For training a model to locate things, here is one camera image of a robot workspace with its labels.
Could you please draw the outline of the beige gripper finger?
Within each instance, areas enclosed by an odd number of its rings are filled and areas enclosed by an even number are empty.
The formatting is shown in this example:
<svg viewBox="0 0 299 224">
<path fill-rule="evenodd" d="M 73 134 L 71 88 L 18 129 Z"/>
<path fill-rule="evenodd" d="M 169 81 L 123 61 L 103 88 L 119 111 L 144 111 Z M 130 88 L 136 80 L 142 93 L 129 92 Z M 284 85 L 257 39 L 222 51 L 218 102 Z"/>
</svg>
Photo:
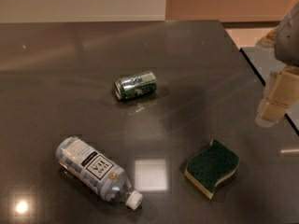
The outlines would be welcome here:
<svg viewBox="0 0 299 224">
<path fill-rule="evenodd" d="M 277 32 L 278 32 L 278 28 L 277 27 L 273 28 L 261 39 L 259 39 L 256 42 L 255 46 L 262 49 L 272 49 L 275 45 Z"/>
<path fill-rule="evenodd" d="M 271 72 L 259 103 L 255 122 L 263 128 L 278 123 L 299 100 L 299 67 L 285 66 L 280 72 Z"/>
</svg>

